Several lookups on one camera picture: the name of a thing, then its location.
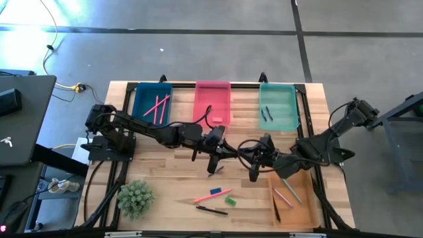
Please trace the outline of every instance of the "black box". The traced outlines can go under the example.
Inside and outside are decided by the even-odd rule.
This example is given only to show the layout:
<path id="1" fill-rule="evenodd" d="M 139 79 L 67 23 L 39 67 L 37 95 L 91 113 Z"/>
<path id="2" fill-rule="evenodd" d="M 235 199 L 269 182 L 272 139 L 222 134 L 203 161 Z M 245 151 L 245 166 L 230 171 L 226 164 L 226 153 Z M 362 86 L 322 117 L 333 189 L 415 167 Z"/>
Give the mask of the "black box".
<path id="1" fill-rule="evenodd" d="M 0 93 L 0 116 L 22 109 L 22 100 L 18 89 L 9 89 Z"/>

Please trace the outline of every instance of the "wooden tabletop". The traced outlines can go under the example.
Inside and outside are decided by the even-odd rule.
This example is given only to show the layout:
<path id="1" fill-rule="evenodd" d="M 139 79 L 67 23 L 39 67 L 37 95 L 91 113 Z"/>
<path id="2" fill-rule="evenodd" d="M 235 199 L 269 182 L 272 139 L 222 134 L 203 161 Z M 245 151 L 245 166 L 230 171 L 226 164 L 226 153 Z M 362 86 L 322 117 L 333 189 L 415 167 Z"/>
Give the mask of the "wooden tabletop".
<path id="1" fill-rule="evenodd" d="M 122 109 L 127 81 L 111 81 L 107 93 L 106 104 Z M 327 129 L 329 119 L 325 92 L 321 83 L 305 84 L 311 112 L 311 120 L 315 134 Z M 132 94 L 128 113 L 132 111 L 135 93 Z M 299 100 L 300 115 L 304 122 L 301 98 Z M 170 121 L 192 121 L 194 107 L 194 89 L 173 89 Z M 231 124 L 225 132 L 229 144 L 236 146 L 245 139 L 258 139 L 264 133 L 270 133 L 275 147 L 282 152 L 289 152 L 297 131 L 270 132 L 258 129 L 258 89 L 232 89 L 231 92 Z M 137 145 L 134 160 L 130 163 L 126 182 L 145 180 L 152 187 L 157 199 L 147 214 L 135 221 L 124 218 L 121 213 L 120 230 L 161 230 L 161 231 L 284 231 L 272 225 L 270 195 L 267 176 L 260 174 L 257 182 L 250 182 L 248 171 L 238 160 L 223 160 L 220 174 L 208 177 L 206 171 L 208 155 L 198 155 L 191 162 L 192 151 L 185 148 L 167 149 L 154 139 L 136 134 Z M 90 166 L 85 184 L 91 176 L 96 163 Z M 98 206 L 106 191 L 106 184 L 111 162 L 104 162 L 91 184 L 88 199 L 88 216 Z M 322 167 L 323 179 L 328 200 L 344 221 L 354 226 L 348 193 L 344 177 L 335 166 Z M 210 189 L 222 187 L 232 188 L 231 196 L 236 199 L 237 206 L 228 216 L 221 217 L 213 213 L 197 210 L 193 206 L 195 198 L 210 193 Z M 110 203 L 107 224 L 110 223 L 116 200 Z M 223 199 L 212 199 L 202 203 L 203 206 L 215 209 L 227 208 Z M 79 212 L 75 225 L 83 223 L 83 202 L 79 204 Z"/>

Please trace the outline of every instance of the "marker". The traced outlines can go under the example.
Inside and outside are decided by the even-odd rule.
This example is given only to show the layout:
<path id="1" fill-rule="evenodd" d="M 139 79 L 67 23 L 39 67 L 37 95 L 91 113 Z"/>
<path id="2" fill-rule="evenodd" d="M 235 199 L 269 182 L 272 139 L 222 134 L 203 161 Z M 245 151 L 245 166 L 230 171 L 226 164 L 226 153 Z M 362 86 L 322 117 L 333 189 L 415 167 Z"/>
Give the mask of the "marker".
<path id="1" fill-rule="evenodd" d="M 200 209 L 200 210 L 208 211 L 208 212 L 214 212 L 214 213 L 217 213 L 217 214 L 227 215 L 227 212 L 213 210 L 213 209 L 210 209 L 210 208 L 206 208 L 204 206 L 196 206 L 196 208 Z"/>
<path id="2" fill-rule="evenodd" d="M 205 196 L 205 197 L 202 197 L 202 198 L 197 198 L 197 199 L 195 199 L 195 200 L 194 200 L 194 202 L 201 202 L 202 200 L 206 200 L 206 199 L 209 199 L 209 198 L 214 198 L 214 197 L 216 197 L 216 196 L 219 196 L 219 195 L 222 195 L 222 194 L 225 194 L 225 193 L 231 192 L 231 191 L 232 191 L 232 188 L 227 189 L 227 190 L 223 190 L 223 191 L 221 191 L 221 192 L 218 192 L 217 194 L 213 194 L 213 195 Z"/>

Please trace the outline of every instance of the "orange tray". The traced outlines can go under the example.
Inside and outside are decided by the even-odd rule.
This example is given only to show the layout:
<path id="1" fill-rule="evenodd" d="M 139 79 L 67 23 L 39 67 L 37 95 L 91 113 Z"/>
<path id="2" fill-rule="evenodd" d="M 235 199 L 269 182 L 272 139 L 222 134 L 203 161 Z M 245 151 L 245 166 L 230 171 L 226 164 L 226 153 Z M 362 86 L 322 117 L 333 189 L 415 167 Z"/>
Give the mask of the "orange tray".
<path id="1" fill-rule="evenodd" d="M 268 175 L 270 205 L 272 208 L 273 224 L 276 227 L 288 229 L 316 228 L 320 225 L 320 219 L 317 213 L 317 204 L 313 192 L 313 183 L 311 182 L 310 171 L 300 170 L 298 173 L 290 176 L 288 182 L 293 190 L 301 198 L 302 204 L 298 202 L 295 196 L 289 191 L 281 178 L 272 172 Z M 274 191 L 274 187 L 293 205 L 291 208 Z M 273 200 L 279 211 L 281 222 L 276 219 Z"/>

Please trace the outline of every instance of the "green eraser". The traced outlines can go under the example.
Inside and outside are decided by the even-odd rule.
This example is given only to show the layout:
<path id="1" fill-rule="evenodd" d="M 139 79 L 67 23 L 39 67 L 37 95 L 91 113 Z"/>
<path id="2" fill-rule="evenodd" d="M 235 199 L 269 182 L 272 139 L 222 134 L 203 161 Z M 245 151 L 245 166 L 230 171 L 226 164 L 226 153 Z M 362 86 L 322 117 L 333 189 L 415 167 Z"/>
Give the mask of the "green eraser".
<path id="1" fill-rule="evenodd" d="M 227 196 L 227 197 L 225 198 L 225 202 L 226 202 L 227 204 L 231 205 L 231 206 L 235 206 L 235 205 L 237 205 L 237 202 L 236 202 L 236 201 L 234 201 L 234 199 L 230 198 L 229 196 Z"/>

